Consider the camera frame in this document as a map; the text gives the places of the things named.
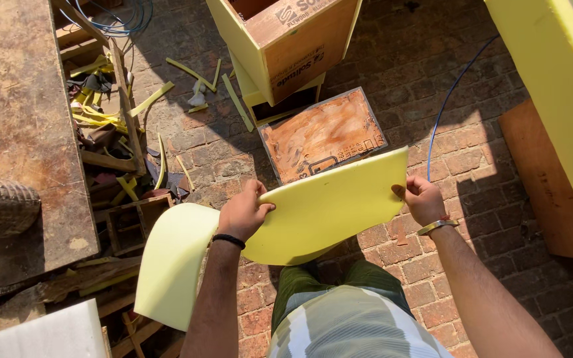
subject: wooden box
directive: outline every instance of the wooden box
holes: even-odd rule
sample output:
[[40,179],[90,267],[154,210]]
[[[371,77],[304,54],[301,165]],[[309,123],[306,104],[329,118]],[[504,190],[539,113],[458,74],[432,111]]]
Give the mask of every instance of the wooden box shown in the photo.
[[341,61],[362,0],[206,0],[270,106]]
[[362,87],[258,130],[280,185],[338,167],[388,145]]
[[240,86],[243,101],[249,109],[256,127],[304,110],[308,106],[317,103],[320,99],[320,90],[322,89],[326,72],[315,77],[313,81],[302,86],[295,93],[285,98],[284,101],[272,107],[260,93],[258,87],[253,83],[235,55],[231,51],[229,55],[234,65],[235,78]]

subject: blue cable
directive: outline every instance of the blue cable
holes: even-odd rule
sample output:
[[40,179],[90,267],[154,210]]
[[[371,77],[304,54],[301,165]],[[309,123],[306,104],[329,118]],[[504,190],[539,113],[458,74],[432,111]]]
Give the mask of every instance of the blue cable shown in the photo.
[[437,126],[439,125],[439,119],[441,118],[441,113],[444,111],[444,108],[446,107],[446,102],[448,102],[448,98],[450,97],[450,93],[452,93],[452,90],[455,89],[455,86],[457,86],[457,84],[459,83],[459,80],[461,80],[461,77],[463,77],[466,74],[466,71],[470,68],[470,66],[473,65],[474,61],[477,59],[477,57],[479,57],[479,55],[481,55],[483,50],[485,50],[486,47],[488,47],[489,44],[492,43],[492,41],[494,41],[499,36],[500,36],[499,34],[496,34],[491,39],[489,39],[488,42],[485,43],[485,45],[483,45],[481,50],[479,50],[479,52],[477,52],[477,54],[474,55],[473,59],[470,60],[470,62],[468,62],[468,64],[466,65],[466,68],[464,68],[464,70],[461,72],[459,77],[457,77],[457,80],[455,81],[455,83],[452,84],[452,87],[450,87],[448,94],[446,94],[446,99],[444,99],[444,102],[441,105],[441,110],[439,110],[439,114],[437,115],[437,120],[435,121],[435,127],[432,129],[432,135],[430,136],[430,146],[428,147],[428,181],[430,181],[430,154],[432,153],[432,143],[435,140],[435,133],[437,132]]

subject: yellow foam block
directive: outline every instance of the yellow foam block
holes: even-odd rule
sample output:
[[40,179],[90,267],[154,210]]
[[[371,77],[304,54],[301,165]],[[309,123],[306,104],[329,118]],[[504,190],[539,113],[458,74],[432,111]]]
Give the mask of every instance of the yellow foam block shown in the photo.
[[573,0],[486,0],[573,188]]
[[260,264],[299,265],[340,241],[388,222],[402,208],[391,185],[406,186],[408,147],[331,169],[260,197],[274,203],[243,256]]
[[156,221],[143,252],[134,311],[187,331],[198,274],[220,212],[183,203]]

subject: white foam block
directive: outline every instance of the white foam block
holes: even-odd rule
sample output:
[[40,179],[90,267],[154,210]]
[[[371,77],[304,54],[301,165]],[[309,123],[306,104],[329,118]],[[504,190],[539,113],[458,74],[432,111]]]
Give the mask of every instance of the white foam block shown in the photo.
[[96,300],[0,330],[0,358],[106,358]]

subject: workbench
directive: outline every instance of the workbench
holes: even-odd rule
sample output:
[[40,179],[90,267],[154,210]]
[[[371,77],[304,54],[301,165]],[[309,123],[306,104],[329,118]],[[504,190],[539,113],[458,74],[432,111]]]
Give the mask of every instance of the workbench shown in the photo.
[[0,0],[0,178],[33,187],[37,222],[0,240],[0,286],[99,251],[48,0]]

